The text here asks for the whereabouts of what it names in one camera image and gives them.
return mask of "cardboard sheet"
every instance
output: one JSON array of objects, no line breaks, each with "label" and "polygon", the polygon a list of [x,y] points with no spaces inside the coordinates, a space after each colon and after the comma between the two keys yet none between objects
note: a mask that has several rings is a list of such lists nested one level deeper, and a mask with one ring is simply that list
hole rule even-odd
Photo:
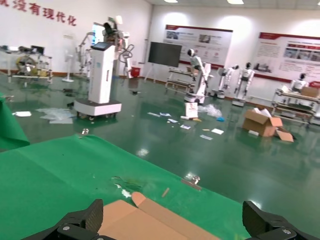
[{"label": "cardboard sheet", "polygon": [[117,240],[218,240],[139,192],[132,200],[137,207],[123,200],[104,206],[100,235]]}]

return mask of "plastic bag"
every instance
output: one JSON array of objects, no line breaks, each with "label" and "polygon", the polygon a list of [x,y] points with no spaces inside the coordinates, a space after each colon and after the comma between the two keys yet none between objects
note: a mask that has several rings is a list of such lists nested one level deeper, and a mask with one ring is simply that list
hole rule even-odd
[{"label": "plastic bag", "polygon": [[198,106],[198,112],[207,113],[211,117],[220,118],[222,117],[222,113],[219,109],[215,108],[213,104],[209,104],[206,106]]},{"label": "plastic bag", "polygon": [[41,119],[48,119],[52,121],[61,121],[64,119],[72,118],[75,115],[73,115],[69,109],[63,109],[63,108],[43,108],[43,109],[37,109],[40,113],[45,113],[45,116],[41,116]]}]

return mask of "white tower robot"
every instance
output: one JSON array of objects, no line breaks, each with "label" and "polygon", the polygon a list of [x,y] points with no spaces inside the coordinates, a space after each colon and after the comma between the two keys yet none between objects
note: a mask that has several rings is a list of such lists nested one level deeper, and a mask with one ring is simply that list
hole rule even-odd
[{"label": "white tower robot", "polygon": [[243,107],[246,103],[247,92],[255,76],[255,71],[250,68],[251,63],[247,62],[245,68],[240,71],[239,79],[234,90],[236,95],[232,101],[232,104],[235,106]]},{"label": "white tower robot", "polygon": [[196,55],[193,49],[189,49],[187,54],[190,56],[192,74],[194,69],[198,70],[199,72],[197,76],[192,76],[193,80],[197,81],[197,83],[195,84],[194,90],[186,93],[184,100],[189,103],[203,104],[206,98],[208,78],[211,77],[209,75],[211,71],[211,64],[205,63],[203,65],[201,58]]},{"label": "white tower robot", "polygon": [[217,96],[218,99],[225,98],[225,91],[230,87],[230,82],[234,72],[239,69],[239,65],[227,68],[219,68],[218,74],[221,76],[218,90],[212,89],[211,95]]}]

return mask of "ceiling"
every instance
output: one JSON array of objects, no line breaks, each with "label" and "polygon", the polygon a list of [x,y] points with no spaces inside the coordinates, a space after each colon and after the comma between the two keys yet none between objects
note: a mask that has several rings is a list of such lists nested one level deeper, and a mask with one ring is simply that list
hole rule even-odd
[{"label": "ceiling", "polygon": [[164,0],[146,1],[154,5],[187,7],[320,10],[319,0],[243,0],[242,5],[229,4],[227,0],[177,0],[178,3],[167,3]]}]

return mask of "open cardboard box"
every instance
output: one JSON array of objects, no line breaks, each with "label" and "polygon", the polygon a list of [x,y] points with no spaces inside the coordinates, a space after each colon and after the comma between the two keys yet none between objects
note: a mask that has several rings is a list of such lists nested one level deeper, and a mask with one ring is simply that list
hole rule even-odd
[{"label": "open cardboard box", "polygon": [[293,142],[293,136],[284,128],[281,128],[283,123],[280,117],[272,117],[270,113],[261,114],[258,111],[256,109],[246,111],[242,126],[244,129],[257,132],[262,137],[273,137],[277,134],[282,141]]},{"label": "open cardboard box", "polygon": [[132,200],[136,207],[123,200],[104,206],[100,235],[116,240],[219,239],[139,192]]}]

